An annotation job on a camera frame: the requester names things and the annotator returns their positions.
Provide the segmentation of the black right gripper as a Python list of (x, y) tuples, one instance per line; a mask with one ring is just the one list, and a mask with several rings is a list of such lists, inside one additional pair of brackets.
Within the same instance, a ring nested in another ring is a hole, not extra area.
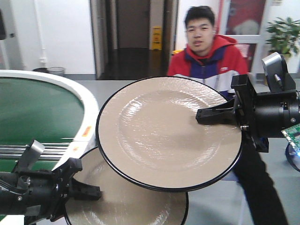
[(268, 138), (283, 138), (282, 130), (300, 123), (300, 95), (293, 78), (275, 81), (271, 92), (256, 93), (247, 75), (232, 78), (236, 99), (198, 109), (195, 119), (202, 125), (247, 126), (256, 149), (269, 151)]

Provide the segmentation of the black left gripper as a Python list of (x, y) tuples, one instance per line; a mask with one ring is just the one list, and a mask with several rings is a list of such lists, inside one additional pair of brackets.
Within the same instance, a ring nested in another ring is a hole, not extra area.
[(72, 178), (83, 169), (81, 160), (69, 158), (53, 171), (21, 171), (18, 175), (26, 182), (25, 222), (49, 219), (54, 222), (65, 213), (64, 196), (75, 200), (97, 201), (102, 197), (99, 186), (93, 186)]

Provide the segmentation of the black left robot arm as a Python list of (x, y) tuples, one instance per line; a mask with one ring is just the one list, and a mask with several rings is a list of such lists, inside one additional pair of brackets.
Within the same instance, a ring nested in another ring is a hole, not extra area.
[(53, 171), (3, 172), (0, 211), (25, 223), (60, 216), (72, 198), (110, 207), (114, 194), (175, 195), (207, 187), (238, 161), (241, 132), (216, 119), (196, 121), (195, 102), (107, 101), (97, 118), (98, 147)]

